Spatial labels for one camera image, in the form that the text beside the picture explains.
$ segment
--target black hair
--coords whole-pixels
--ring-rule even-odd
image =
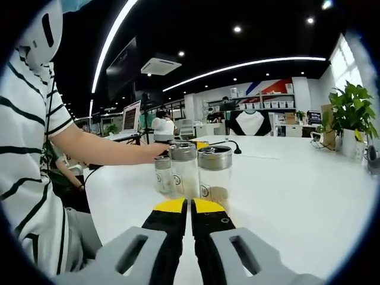
[[[162,118],[165,118],[166,116],[166,112],[165,111],[157,111],[156,112],[156,117],[159,118],[159,119],[162,119]]]

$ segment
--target window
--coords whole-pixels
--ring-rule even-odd
[[[346,80],[354,85],[363,85],[352,51],[342,35],[332,53],[331,68],[337,88],[344,90]]]

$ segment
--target metal lid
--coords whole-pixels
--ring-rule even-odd
[[[176,162],[188,162],[196,159],[197,148],[191,142],[181,142],[169,148],[170,159]]]
[[[155,169],[168,169],[170,168],[170,158],[169,156],[158,156],[154,159],[154,168]]]
[[[232,150],[225,146],[204,147],[198,150],[198,166],[207,170],[223,170],[232,165]]]

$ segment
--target television screen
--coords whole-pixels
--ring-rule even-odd
[[[108,97],[112,101],[131,91],[133,80],[140,75],[140,57],[133,38],[107,68]]]

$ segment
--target green plant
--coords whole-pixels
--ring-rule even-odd
[[[302,121],[303,121],[303,118],[306,116],[306,113],[303,112],[303,111],[297,111],[297,112],[295,112],[294,114],[297,116],[297,118],[298,118],[298,120],[299,120],[300,122],[302,122]]]
[[[367,89],[360,85],[353,85],[346,81],[346,87],[343,90],[335,88],[338,93],[330,93],[329,99],[332,106],[334,119],[329,123],[329,114],[322,114],[322,126],[319,132],[326,132],[330,126],[332,130],[337,132],[337,135],[343,133],[343,129],[351,129],[359,132],[364,132],[367,136],[378,138],[378,132],[373,126],[371,119],[375,119],[375,112],[371,109],[372,96],[368,94]]]
[[[118,133],[118,127],[113,123],[112,125],[109,125],[107,127],[107,132],[108,133],[113,133],[113,134],[117,134]]]

